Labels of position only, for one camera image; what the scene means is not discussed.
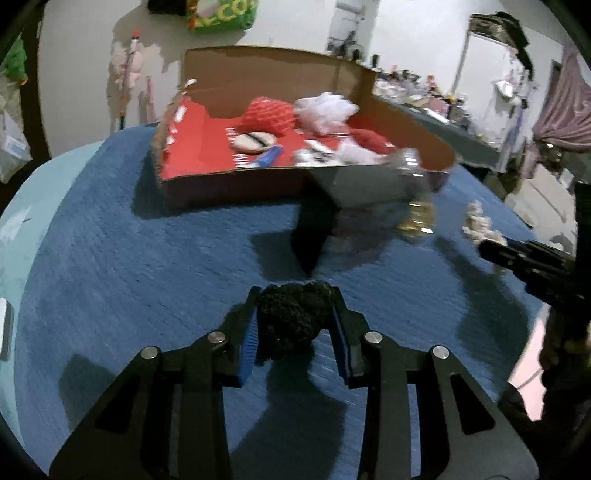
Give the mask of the black fuzzy pom pom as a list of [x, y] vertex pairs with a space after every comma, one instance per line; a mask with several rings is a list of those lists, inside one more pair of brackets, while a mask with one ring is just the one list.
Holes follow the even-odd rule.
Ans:
[[327, 282], [266, 287], [256, 300], [256, 363], [271, 360], [291, 370], [304, 370], [314, 357], [312, 342], [329, 328], [331, 315], [332, 286]]

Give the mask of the red knitted pouch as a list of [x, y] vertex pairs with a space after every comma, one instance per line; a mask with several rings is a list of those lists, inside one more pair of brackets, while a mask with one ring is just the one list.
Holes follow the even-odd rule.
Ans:
[[351, 129], [349, 130], [349, 136], [352, 137], [356, 144], [379, 155], [387, 155], [397, 149], [386, 137], [373, 130]]

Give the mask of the white cotton wad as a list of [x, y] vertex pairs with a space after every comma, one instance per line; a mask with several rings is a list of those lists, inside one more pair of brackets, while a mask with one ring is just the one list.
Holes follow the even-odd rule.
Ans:
[[318, 140], [305, 140], [305, 147], [294, 152], [294, 165], [314, 168], [342, 165], [342, 159], [334, 150]]

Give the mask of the blue felt roll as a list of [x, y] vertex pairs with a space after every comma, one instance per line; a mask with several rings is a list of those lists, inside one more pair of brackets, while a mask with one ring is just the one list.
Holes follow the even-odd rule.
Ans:
[[255, 159], [247, 164], [247, 168], [267, 168], [272, 167], [280, 156], [283, 155], [283, 146], [273, 145], [263, 153], [256, 156]]

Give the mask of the beige round powder puff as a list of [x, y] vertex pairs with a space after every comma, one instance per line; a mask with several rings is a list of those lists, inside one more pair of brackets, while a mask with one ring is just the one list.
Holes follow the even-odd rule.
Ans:
[[236, 153], [254, 155], [263, 153], [273, 145], [276, 145], [276, 136], [266, 132], [249, 132], [238, 134], [230, 142], [230, 146]]

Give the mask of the clear jar with gold beads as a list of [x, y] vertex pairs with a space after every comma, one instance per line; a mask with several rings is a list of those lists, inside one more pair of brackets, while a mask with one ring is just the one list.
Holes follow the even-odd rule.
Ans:
[[398, 224], [399, 232], [408, 241], [419, 241], [435, 233], [436, 210], [428, 172], [421, 166], [419, 151], [397, 149], [386, 158], [401, 185], [406, 213]]

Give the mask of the dark green cluttered table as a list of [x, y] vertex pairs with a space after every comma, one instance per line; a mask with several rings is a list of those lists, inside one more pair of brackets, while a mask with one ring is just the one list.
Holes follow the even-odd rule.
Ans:
[[419, 149], [429, 165], [443, 166], [451, 162], [451, 155], [454, 154], [456, 163], [497, 170], [499, 152], [475, 135], [425, 113], [395, 105], [383, 97], [372, 95], [370, 100], [376, 128], [384, 130], [398, 147]]

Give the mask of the pink curtain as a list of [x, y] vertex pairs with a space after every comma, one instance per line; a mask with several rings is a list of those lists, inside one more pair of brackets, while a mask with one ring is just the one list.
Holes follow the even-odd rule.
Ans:
[[573, 151], [590, 150], [590, 85], [581, 73], [579, 52], [564, 49], [558, 83], [532, 129], [533, 138]]

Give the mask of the blue carpet mat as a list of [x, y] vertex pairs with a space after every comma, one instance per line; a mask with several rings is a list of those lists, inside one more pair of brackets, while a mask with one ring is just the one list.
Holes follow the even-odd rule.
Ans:
[[[288, 245], [293, 205], [173, 214], [153, 176], [151, 136], [136, 127], [57, 157], [19, 194], [40, 201], [25, 226], [49, 224], [24, 287], [15, 341], [20, 431], [42, 469], [142, 347], [187, 346], [253, 286], [300, 277]], [[494, 194], [456, 167], [434, 199], [434, 236], [391, 238], [348, 268], [328, 256], [315, 275], [399, 344], [448, 346], [497, 397], [541, 304], [463, 236], [475, 200], [503, 234], [530, 237]], [[366, 394], [342, 384], [328, 335], [315, 340], [301, 380], [266, 365], [245, 387], [226, 390], [224, 402], [237, 478], [356, 477]]]

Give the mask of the white mesh bath pouf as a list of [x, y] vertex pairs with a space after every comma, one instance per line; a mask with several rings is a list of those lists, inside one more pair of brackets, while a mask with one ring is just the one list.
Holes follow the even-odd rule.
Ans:
[[298, 125], [304, 131], [318, 136], [346, 133], [349, 118], [359, 110], [358, 105], [332, 92], [294, 102], [294, 115]]

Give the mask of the red cardboard box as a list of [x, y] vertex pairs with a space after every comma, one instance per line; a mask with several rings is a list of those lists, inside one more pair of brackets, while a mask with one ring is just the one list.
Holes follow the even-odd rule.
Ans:
[[373, 92], [377, 74], [328, 55], [274, 47], [190, 49], [152, 141], [170, 206], [290, 202], [315, 173], [384, 178], [404, 149], [441, 184], [456, 161], [443, 140]]

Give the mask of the red foam net ball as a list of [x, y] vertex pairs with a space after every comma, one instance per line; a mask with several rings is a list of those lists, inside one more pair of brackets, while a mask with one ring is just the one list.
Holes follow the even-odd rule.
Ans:
[[240, 120], [240, 130], [243, 132], [266, 132], [276, 136], [286, 135], [294, 125], [294, 106], [267, 97], [253, 99]]

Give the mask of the green shopping bag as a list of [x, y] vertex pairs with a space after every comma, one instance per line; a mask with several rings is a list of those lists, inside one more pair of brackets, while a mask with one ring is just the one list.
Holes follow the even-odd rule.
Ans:
[[187, 30], [197, 34], [246, 31], [256, 22], [256, 0], [187, 2]]

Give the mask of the pink plush on wall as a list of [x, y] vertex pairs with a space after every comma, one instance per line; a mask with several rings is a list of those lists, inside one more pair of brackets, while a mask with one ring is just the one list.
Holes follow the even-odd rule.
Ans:
[[[143, 63], [140, 31], [134, 30], [129, 45], [114, 48], [110, 58], [106, 97], [110, 110], [111, 132], [126, 127], [128, 104], [135, 86], [142, 78]], [[152, 78], [148, 75], [145, 78], [145, 88], [138, 94], [140, 120], [143, 119], [148, 124], [156, 121], [153, 93]]]

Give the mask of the black bag on wall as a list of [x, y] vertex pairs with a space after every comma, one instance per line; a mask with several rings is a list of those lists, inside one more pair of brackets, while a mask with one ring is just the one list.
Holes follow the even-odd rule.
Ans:
[[186, 0], [148, 0], [147, 9], [152, 14], [184, 17], [187, 13]]

